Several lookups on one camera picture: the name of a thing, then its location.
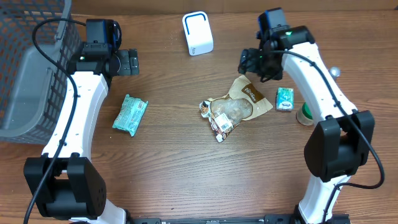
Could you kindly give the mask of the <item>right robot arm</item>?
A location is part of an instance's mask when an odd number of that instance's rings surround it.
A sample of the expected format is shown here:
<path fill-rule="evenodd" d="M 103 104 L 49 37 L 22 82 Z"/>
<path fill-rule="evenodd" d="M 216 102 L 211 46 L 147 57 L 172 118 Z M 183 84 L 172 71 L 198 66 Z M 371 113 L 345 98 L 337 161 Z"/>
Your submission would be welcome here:
<path fill-rule="evenodd" d="M 281 8 L 258 17 L 258 48 L 245 49 L 238 71 L 252 72 L 261 82 L 280 80 L 288 73 L 301 92 L 315 129 L 304 147 L 311 173 L 304 198 L 291 223 L 349 223 L 347 215 L 332 214 L 340 190 L 365 165 L 373 152 L 374 118 L 358 111 L 336 84 L 306 26 L 288 25 Z"/>

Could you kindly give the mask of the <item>green lid jar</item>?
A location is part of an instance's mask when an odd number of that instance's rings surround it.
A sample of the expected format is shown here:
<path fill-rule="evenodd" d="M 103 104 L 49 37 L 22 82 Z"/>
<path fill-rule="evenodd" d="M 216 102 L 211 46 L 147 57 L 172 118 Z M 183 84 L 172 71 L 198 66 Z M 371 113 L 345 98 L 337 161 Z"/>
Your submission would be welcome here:
<path fill-rule="evenodd" d="M 312 126 L 313 118 L 310 109 L 306 103 L 296 113 L 297 121 L 304 126 Z"/>

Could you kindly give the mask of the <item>yellow liquid plastic bottle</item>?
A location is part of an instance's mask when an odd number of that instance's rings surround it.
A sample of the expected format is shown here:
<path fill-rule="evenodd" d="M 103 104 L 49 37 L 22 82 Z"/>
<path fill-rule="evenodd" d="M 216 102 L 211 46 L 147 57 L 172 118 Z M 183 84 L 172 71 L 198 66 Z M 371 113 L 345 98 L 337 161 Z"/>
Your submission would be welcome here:
<path fill-rule="evenodd" d="M 341 70 L 338 67 L 331 67 L 329 73 L 333 79 L 337 79 L 341 75 Z"/>

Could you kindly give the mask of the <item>green wet wipes pack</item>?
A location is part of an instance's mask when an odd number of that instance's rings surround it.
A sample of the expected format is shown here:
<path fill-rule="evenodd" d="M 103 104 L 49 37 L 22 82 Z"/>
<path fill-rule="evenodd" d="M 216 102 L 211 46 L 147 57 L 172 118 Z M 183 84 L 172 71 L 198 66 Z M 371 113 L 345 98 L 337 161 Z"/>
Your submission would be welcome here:
<path fill-rule="evenodd" d="M 148 101 L 142 101 L 140 98 L 131 97 L 127 94 L 123 100 L 121 110 L 113 123 L 113 128 L 127 131 L 131 137 L 134 137 L 147 105 Z"/>

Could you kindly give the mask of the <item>beige snack pouch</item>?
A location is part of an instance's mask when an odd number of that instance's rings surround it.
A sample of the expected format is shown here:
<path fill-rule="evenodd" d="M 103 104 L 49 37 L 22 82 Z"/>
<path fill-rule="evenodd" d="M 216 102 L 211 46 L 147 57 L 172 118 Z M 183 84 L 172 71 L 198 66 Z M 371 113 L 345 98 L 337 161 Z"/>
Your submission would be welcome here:
<path fill-rule="evenodd" d="M 223 142 L 241 122 L 257 118 L 272 108 L 245 75 L 234 80 L 225 96 L 209 98 L 199 104 L 201 116 L 210 122 L 218 142 Z"/>

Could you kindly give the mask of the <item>small teal gum pack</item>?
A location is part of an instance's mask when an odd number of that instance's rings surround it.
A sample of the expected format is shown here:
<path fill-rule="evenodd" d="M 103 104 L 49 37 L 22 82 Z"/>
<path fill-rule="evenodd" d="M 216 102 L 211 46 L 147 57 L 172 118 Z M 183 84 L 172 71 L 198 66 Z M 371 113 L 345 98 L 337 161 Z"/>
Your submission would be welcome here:
<path fill-rule="evenodd" d="M 275 98 L 276 110 L 292 111 L 294 108 L 294 89 L 278 87 Z"/>

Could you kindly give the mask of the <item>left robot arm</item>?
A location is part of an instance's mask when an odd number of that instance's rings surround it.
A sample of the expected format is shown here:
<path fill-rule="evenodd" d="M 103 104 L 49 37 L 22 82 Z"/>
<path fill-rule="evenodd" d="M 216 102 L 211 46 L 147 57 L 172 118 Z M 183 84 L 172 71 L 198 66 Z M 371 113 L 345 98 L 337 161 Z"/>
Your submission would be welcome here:
<path fill-rule="evenodd" d="M 67 91 L 56 127 L 41 156 L 29 157 L 24 177 L 32 192 L 24 222 L 34 207 L 43 217 L 72 223 L 133 223 L 128 210 L 106 196 L 106 184 L 91 163 L 98 113 L 112 78 L 139 74 L 137 51 L 122 50 L 122 31 L 112 19 L 88 19 L 86 41 L 66 66 Z"/>

